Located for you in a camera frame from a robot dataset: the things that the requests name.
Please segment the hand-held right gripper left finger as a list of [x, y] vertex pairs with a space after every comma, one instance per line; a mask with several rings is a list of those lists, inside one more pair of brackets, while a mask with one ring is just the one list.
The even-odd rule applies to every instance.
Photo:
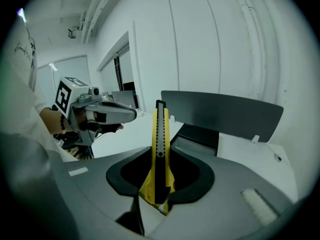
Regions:
[[64, 240], [143, 240], [138, 188], [151, 168], [150, 148], [63, 162], [50, 152], [49, 165]]

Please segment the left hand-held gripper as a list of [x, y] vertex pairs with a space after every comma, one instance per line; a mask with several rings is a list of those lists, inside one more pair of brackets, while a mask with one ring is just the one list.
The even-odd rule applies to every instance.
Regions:
[[131, 107], [101, 100], [102, 95], [98, 87], [92, 87], [76, 77], [60, 78], [55, 105], [67, 119], [69, 127], [79, 134], [77, 145], [91, 146], [98, 130], [82, 130], [75, 110], [85, 112], [86, 119], [90, 123], [95, 122], [101, 125], [125, 124], [137, 118], [136, 110]]

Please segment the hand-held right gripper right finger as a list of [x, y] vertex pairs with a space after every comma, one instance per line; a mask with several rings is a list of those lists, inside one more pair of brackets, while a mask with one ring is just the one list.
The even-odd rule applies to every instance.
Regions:
[[268, 240], [293, 218], [299, 204], [234, 161], [171, 150], [175, 192], [154, 240]]

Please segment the person's left hand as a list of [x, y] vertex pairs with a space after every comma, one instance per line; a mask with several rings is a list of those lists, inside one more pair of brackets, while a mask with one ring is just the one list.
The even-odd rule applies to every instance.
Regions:
[[106, 114], [96, 111], [81, 110], [75, 113], [75, 118], [79, 128], [84, 130], [97, 131], [101, 130], [102, 134], [115, 133], [122, 130], [124, 126], [120, 124], [100, 124], [106, 122]]

